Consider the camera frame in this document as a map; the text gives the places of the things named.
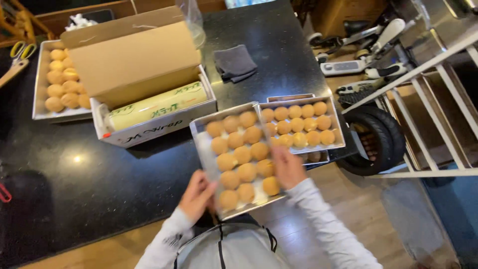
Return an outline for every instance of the speckled granite counter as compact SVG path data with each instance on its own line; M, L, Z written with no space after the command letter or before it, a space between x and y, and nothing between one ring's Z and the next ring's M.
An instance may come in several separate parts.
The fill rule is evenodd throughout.
M287 1L205 14L204 29L204 62L219 110L268 96L330 93ZM258 72L223 84L211 53L238 44L247 46ZM8 51L0 58L6 71ZM98 141L92 121L33 121L36 64L32 59L0 91L0 159L10 171L2 182L13 195L0 205L0 268L166 218L201 168L188 128L125 150ZM349 146L330 151L333 160L353 153Z

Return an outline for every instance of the box lid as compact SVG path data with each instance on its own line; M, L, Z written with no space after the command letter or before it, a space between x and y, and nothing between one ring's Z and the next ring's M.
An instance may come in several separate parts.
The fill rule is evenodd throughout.
M176 6L65 32L61 39L90 97L201 61Z

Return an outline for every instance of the person's left hand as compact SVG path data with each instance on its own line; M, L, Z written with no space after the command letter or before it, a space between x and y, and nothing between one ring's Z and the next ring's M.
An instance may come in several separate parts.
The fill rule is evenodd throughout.
M214 191L217 182L209 183L203 170L196 170L191 176L186 192L184 192L179 208L189 220L196 223L204 214L206 207L214 208Z

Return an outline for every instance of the hand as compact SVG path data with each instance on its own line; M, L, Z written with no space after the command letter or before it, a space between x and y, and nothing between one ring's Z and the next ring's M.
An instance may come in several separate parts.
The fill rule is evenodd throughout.
M291 154L283 146L272 147L274 159L275 177L285 190L290 190L297 184L308 178L302 166L302 159Z
M207 208L214 208L214 191L217 182L209 183L202 170L196 170L191 176L187 189L179 202L179 208L189 220L196 223Z

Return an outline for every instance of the gray hoodie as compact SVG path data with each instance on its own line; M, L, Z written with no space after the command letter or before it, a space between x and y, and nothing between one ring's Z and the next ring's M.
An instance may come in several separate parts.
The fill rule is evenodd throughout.
M330 205L323 200L311 179L288 190L287 195L305 213L332 268L382 268L330 211ZM193 225L176 208L146 248L136 269L291 268L267 229L253 224L222 224L192 239Z

